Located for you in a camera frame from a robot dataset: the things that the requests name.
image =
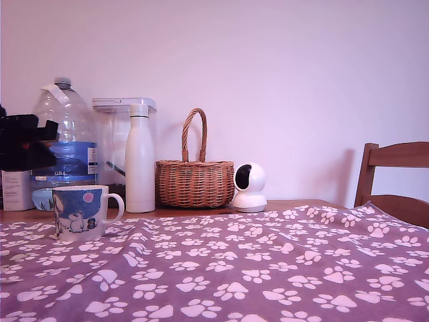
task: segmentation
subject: security camera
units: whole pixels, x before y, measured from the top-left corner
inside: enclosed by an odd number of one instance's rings
[[[258,164],[249,162],[238,167],[234,185],[239,191],[233,201],[237,211],[257,213],[265,209],[267,199],[261,193],[265,186],[265,171]]]

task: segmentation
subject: table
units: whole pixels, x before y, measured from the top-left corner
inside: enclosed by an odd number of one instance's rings
[[[297,207],[300,205],[317,204],[320,206],[329,206],[343,208],[341,206],[329,203],[319,199],[298,199],[298,200],[269,200],[265,211],[281,210]],[[117,209],[108,209],[107,217],[112,219],[116,216]],[[183,209],[174,207],[160,207],[151,213],[127,213],[123,218],[158,218],[158,217],[183,217],[196,215],[226,215],[237,213],[232,204],[219,208],[205,209]],[[39,211],[30,209],[27,211],[0,211],[0,222],[13,223],[16,221],[53,221],[54,213],[51,211]]]

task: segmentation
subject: white ceramic mug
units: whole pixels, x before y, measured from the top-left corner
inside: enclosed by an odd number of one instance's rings
[[[106,227],[119,220],[124,212],[122,198],[109,193],[108,186],[61,186],[52,189],[56,237],[66,242],[102,238]],[[116,218],[107,219],[107,199],[119,205]]]

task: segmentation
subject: wicker basket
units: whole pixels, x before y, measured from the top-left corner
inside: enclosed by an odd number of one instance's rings
[[[200,158],[189,162],[188,131],[195,114],[202,120]],[[202,109],[193,109],[182,132],[182,161],[156,162],[155,192],[158,204],[185,208],[220,207],[234,197],[234,162],[206,162],[207,119]]]

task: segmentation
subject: chair backrest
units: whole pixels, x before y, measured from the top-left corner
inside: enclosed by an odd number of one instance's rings
[[[398,219],[429,228],[429,203],[426,201],[395,195],[371,195],[376,166],[429,168],[429,142],[401,143],[384,148],[366,143],[355,199],[355,207],[371,201]]]

